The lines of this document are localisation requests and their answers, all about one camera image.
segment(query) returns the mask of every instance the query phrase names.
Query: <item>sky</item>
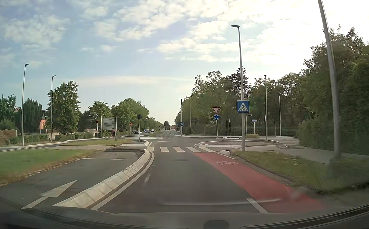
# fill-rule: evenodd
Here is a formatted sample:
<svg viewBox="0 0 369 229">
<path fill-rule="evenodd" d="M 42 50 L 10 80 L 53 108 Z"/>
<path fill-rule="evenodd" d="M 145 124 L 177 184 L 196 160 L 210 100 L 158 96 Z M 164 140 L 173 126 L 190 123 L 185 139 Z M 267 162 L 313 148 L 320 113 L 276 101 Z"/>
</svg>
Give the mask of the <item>sky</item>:
<svg viewBox="0 0 369 229">
<path fill-rule="evenodd" d="M 330 28 L 369 40 L 369 1 L 324 0 Z M 249 82 L 304 68 L 324 40 L 316 0 L 0 0 L 0 96 L 47 108 L 53 87 L 79 84 L 80 110 L 94 101 L 141 101 L 173 123 L 196 75 L 239 66 Z"/>
</svg>

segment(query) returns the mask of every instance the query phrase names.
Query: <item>bicycle symbol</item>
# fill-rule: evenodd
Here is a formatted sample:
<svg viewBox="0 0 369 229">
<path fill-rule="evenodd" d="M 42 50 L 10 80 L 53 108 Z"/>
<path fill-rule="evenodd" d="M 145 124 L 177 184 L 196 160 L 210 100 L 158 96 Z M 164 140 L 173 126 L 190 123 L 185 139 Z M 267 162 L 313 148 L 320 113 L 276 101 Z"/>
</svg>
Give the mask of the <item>bicycle symbol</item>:
<svg viewBox="0 0 369 229">
<path fill-rule="evenodd" d="M 213 165 L 223 165 L 223 164 L 237 165 L 238 163 L 231 161 L 217 161 L 213 163 Z"/>
</svg>

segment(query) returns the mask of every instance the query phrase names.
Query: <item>red bike lane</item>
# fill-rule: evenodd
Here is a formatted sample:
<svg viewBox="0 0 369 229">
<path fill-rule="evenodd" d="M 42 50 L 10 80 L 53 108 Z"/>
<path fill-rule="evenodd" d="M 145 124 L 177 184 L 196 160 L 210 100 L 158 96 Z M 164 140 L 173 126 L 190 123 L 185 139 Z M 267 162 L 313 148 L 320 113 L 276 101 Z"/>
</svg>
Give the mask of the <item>red bike lane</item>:
<svg viewBox="0 0 369 229">
<path fill-rule="evenodd" d="M 291 187 L 273 180 L 254 169 L 217 153 L 195 153 L 219 170 L 269 213 L 293 213 L 324 209 L 324 205 Z"/>
</svg>

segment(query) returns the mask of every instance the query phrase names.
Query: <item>blue sign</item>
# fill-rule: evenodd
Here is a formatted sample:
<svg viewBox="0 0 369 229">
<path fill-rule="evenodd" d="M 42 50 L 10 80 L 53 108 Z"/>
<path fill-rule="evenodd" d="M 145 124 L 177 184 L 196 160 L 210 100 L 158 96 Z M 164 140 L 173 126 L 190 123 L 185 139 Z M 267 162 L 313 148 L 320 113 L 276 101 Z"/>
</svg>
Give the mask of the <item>blue sign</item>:
<svg viewBox="0 0 369 229">
<path fill-rule="evenodd" d="M 249 113 L 250 102 L 249 100 L 237 100 L 237 113 Z"/>
</svg>

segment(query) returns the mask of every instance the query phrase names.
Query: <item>windshield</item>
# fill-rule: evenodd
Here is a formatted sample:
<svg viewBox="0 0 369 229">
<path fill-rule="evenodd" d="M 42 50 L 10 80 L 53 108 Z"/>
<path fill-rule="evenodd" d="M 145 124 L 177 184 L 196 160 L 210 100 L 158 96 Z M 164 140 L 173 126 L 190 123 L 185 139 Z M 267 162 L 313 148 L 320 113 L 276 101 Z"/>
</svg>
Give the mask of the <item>windshield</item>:
<svg viewBox="0 0 369 229">
<path fill-rule="evenodd" d="M 369 211 L 369 1 L 0 0 L 0 202 L 83 227 Z"/>
</svg>

